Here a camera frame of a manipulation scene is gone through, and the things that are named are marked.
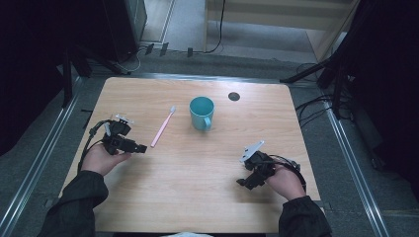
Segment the light wooden furniture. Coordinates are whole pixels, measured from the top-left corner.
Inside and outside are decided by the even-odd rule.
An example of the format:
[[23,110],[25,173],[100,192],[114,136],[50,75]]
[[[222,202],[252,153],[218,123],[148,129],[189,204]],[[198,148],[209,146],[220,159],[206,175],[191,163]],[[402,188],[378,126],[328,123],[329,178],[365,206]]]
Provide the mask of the light wooden furniture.
[[304,29],[318,61],[348,31],[361,0],[205,0],[205,22]]

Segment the pink toothbrush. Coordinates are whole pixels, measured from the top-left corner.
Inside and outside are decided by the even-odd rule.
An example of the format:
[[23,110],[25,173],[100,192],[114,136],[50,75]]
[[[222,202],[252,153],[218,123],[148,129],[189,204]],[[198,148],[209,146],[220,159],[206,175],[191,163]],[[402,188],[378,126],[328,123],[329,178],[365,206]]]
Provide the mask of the pink toothbrush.
[[158,142],[158,140],[160,139],[162,133],[164,132],[165,127],[167,126],[171,116],[173,116],[173,114],[176,112],[176,106],[172,106],[169,112],[169,115],[167,116],[167,118],[162,122],[159,130],[157,131],[156,135],[154,136],[154,139],[151,142],[151,147],[154,148]]

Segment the person's right hand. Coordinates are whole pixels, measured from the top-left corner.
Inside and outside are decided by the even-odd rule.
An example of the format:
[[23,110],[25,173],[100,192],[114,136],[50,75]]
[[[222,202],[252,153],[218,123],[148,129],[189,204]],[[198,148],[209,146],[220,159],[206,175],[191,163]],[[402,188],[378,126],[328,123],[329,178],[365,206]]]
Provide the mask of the person's right hand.
[[293,200],[306,196],[298,176],[283,165],[275,165],[275,174],[266,183],[286,200]]

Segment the black stand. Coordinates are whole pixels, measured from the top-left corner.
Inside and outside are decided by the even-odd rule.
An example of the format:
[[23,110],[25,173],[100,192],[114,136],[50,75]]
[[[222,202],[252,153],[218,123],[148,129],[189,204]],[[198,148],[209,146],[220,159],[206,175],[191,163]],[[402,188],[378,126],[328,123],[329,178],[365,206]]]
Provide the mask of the black stand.
[[308,75],[322,69],[322,73],[318,78],[316,84],[320,89],[328,88],[332,82],[335,82],[334,91],[332,94],[332,112],[337,119],[343,116],[340,113],[341,93],[343,90],[344,79],[348,76],[348,70],[351,64],[355,61],[357,54],[362,49],[362,44],[365,38],[359,34],[347,33],[335,52],[333,52],[327,59],[303,70],[296,75],[281,79],[281,83],[294,83]]
[[72,69],[75,69],[77,73],[82,77],[89,77],[92,73],[92,69],[87,61],[88,58],[94,59],[96,62],[108,68],[117,75],[124,75],[123,71],[117,66],[113,65],[109,60],[106,60],[99,54],[82,45],[69,44],[65,48],[62,57],[62,77],[64,92],[62,106],[64,108],[66,108],[70,104],[70,101],[74,98]]

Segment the person's left hand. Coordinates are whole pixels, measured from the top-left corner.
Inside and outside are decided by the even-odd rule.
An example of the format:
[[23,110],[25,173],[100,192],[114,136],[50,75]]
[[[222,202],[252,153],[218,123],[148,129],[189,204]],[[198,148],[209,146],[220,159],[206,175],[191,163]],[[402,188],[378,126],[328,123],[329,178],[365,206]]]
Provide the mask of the person's left hand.
[[81,171],[91,171],[102,176],[109,174],[117,165],[128,160],[130,153],[116,153],[111,155],[103,144],[94,145],[84,157]]

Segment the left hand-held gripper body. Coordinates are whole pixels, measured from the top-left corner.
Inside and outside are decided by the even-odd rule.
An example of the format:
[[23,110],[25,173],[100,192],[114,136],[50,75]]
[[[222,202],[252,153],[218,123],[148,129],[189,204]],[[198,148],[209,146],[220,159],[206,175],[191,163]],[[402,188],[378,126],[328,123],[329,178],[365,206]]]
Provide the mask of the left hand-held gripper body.
[[116,115],[116,118],[117,120],[108,119],[104,123],[105,134],[102,139],[104,147],[111,155],[117,150],[132,153],[135,151],[135,142],[126,138],[130,132],[131,121],[121,115]]

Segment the black cabinet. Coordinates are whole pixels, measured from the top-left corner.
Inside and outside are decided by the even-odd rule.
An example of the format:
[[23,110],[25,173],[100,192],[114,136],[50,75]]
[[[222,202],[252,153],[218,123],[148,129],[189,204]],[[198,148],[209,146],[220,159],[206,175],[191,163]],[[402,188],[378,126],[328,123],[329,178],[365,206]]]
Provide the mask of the black cabinet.
[[101,0],[105,20],[103,52],[116,62],[124,62],[138,52],[147,21],[144,0]]

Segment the metal floor rail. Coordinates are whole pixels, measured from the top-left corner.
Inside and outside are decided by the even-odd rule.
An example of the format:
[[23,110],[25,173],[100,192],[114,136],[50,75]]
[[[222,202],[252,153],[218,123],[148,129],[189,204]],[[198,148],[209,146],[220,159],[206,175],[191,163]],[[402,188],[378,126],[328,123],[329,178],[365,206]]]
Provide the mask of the metal floor rail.
[[345,162],[348,166],[349,172],[355,184],[356,190],[360,197],[364,211],[370,222],[372,230],[376,237],[390,237],[386,223],[381,215],[380,209],[377,205],[377,201],[372,193],[372,190],[361,170],[361,167],[357,161],[350,141],[346,135],[346,131],[341,123],[337,120],[332,112],[332,104],[330,102],[324,102],[323,106],[326,110],[326,114],[331,123],[340,149],[345,158]]
[[35,157],[27,175],[20,184],[16,194],[12,198],[2,220],[0,221],[0,237],[10,237],[30,196],[40,179],[42,171],[55,147],[56,142],[64,127],[66,126],[74,107],[78,101],[79,93],[83,88],[86,78],[78,76],[74,80],[74,85],[71,87],[73,96],[69,100],[66,107],[61,108],[59,114],[54,121],[51,130],[44,140],[37,156]]

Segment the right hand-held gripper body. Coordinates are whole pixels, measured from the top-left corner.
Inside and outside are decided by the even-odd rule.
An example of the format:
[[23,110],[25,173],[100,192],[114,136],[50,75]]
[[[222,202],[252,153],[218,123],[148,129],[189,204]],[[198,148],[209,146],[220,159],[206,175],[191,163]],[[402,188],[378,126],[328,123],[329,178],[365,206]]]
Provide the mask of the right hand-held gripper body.
[[264,184],[269,177],[275,174],[274,169],[276,164],[285,166],[300,178],[299,164],[280,155],[269,155],[262,152],[260,148],[263,144],[264,141],[261,140],[244,148],[244,153],[239,161],[244,165],[246,170],[251,171],[251,174],[258,174],[262,177]]

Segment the teal cup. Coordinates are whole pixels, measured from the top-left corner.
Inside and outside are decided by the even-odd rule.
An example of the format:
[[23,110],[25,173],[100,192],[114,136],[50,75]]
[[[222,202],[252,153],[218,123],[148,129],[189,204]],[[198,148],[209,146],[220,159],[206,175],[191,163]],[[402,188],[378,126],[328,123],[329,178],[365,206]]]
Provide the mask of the teal cup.
[[196,97],[190,102],[192,125],[197,130],[211,129],[213,112],[214,102],[208,97]]

